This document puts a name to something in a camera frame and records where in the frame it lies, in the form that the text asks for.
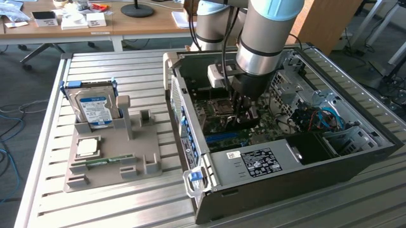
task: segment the white box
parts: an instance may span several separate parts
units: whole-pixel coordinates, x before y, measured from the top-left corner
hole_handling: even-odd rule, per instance
[[[87,29],[88,28],[88,24],[87,21],[83,18],[81,22],[72,22],[68,19],[62,18],[62,22],[61,22],[61,29],[62,30],[69,30],[69,29]]]
[[[104,13],[88,13],[87,21],[89,27],[100,27],[105,25]]]
[[[56,15],[53,12],[32,12],[32,16],[38,27],[57,26]]]
[[[56,20],[56,18],[53,18],[53,19],[36,19],[36,24],[37,24],[38,27],[57,26],[57,20]]]

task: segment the barcode sticker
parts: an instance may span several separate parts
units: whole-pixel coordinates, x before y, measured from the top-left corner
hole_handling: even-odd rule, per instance
[[[107,35],[109,32],[91,32],[92,35]]]
[[[241,157],[240,155],[241,155],[241,154],[240,154],[239,151],[233,151],[233,152],[228,152],[228,153],[227,153],[228,159],[240,158],[240,157]]]

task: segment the blue pci slot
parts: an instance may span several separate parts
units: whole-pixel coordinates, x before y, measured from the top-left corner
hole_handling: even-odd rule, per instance
[[[207,143],[215,143],[215,142],[221,141],[224,139],[235,138],[237,136],[239,136],[237,133],[224,133],[224,134],[211,135],[211,136],[205,137],[205,142]]]

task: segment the blue hard drive label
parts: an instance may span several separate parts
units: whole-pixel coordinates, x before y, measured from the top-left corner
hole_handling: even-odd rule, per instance
[[[241,153],[240,155],[251,177],[259,177],[282,170],[269,148]]]
[[[112,115],[105,104],[107,98],[103,96],[80,99],[81,110],[91,125],[103,126],[112,122]]]

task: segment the motherboard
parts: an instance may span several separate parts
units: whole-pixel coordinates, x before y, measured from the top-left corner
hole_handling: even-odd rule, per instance
[[[227,98],[195,100],[193,108],[211,152],[265,143],[284,133],[290,133],[290,130],[286,129],[284,132],[280,129],[264,98],[256,102],[260,114],[259,124],[244,130],[229,131],[225,129],[227,122],[233,116],[231,101]]]

